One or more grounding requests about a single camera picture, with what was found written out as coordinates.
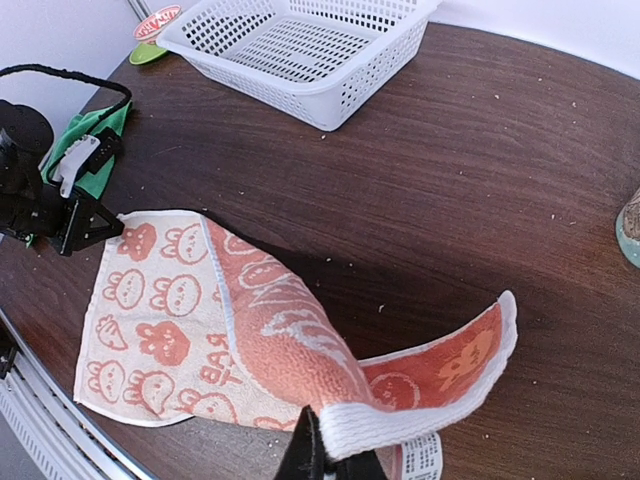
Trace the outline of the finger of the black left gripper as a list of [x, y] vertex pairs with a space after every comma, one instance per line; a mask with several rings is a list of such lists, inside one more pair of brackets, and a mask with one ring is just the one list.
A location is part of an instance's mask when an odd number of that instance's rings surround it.
[[87, 248], [120, 236], [124, 224], [100, 202], [84, 200], [79, 215], [79, 228], [79, 247]]

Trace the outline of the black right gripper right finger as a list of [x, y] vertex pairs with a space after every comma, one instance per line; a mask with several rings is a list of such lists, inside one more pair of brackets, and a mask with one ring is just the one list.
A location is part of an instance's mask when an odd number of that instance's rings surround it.
[[334, 463], [337, 480], [387, 480], [378, 456], [366, 451]]

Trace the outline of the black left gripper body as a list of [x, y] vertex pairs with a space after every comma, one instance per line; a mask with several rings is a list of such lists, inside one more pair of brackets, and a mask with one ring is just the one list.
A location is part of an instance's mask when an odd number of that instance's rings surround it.
[[93, 226], [98, 202], [91, 196], [73, 194], [62, 203], [62, 223], [50, 243], [62, 256], [71, 256], [100, 241], [99, 228]]

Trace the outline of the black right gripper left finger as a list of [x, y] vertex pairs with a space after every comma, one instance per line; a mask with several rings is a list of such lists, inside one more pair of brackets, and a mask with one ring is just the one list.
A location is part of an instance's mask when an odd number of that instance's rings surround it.
[[333, 471], [325, 452], [319, 420], [311, 407], [306, 406], [301, 410], [274, 480], [332, 478]]

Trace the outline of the green microfiber towel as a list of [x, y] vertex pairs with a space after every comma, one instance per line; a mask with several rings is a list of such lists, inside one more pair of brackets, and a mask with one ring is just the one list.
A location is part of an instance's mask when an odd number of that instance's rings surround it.
[[111, 114], [108, 107], [76, 115], [41, 165], [44, 183], [67, 199], [78, 189], [100, 200], [119, 155], [118, 138], [131, 105], [129, 101]]

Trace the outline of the orange bunny pattern towel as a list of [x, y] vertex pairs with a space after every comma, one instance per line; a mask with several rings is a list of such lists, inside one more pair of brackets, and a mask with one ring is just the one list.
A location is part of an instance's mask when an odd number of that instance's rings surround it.
[[192, 211], [122, 220], [85, 314], [74, 398], [123, 423], [290, 431], [309, 408], [330, 461], [370, 451], [387, 479], [437, 479], [439, 431], [482, 405], [516, 345], [504, 292], [449, 335], [359, 360], [271, 254]]

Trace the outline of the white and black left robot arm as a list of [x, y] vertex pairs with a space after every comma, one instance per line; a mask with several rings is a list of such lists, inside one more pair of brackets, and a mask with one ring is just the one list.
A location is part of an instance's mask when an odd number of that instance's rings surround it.
[[122, 141], [111, 128], [81, 136], [45, 180], [40, 164], [53, 140], [51, 125], [37, 110], [1, 102], [1, 234], [25, 244], [42, 238], [69, 256], [124, 230], [120, 219], [75, 185], [82, 174], [98, 173]]

